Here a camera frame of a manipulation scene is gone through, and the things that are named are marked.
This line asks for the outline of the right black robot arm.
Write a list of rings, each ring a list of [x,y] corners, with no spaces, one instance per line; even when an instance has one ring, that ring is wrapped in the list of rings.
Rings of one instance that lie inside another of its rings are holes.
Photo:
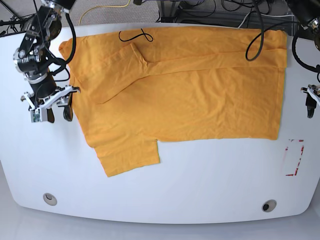
[[[24,92],[20,100],[28,102],[33,123],[54,123],[53,105],[63,108],[66,121],[73,119],[73,94],[79,92],[80,88],[72,85],[60,87],[54,77],[67,70],[76,53],[76,32],[70,18],[74,4],[73,0],[43,0],[41,6],[35,8],[35,16],[13,55],[16,69],[32,89],[31,93]],[[61,32],[62,14],[65,14],[72,33],[71,52],[67,59],[58,58],[49,50],[51,41]]]

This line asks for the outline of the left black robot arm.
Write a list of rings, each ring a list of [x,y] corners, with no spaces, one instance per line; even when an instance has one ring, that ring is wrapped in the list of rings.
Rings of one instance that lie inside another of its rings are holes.
[[[293,57],[301,67],[316,73],[316,78],[319,80],[320,65],[311,66],[304,63],[297,55],[296,43],[299,34],[307,28],[314,34],[316,48],[320,48],[320,2],[318,0],[287,0],[286,4],[302,26],[293,36],[291,43]],[[307,117],[311,119],[314,116],[315,109],[320,104],[320,86],[310,84],[308,87],[302,87],[300,91],[306,94]]]

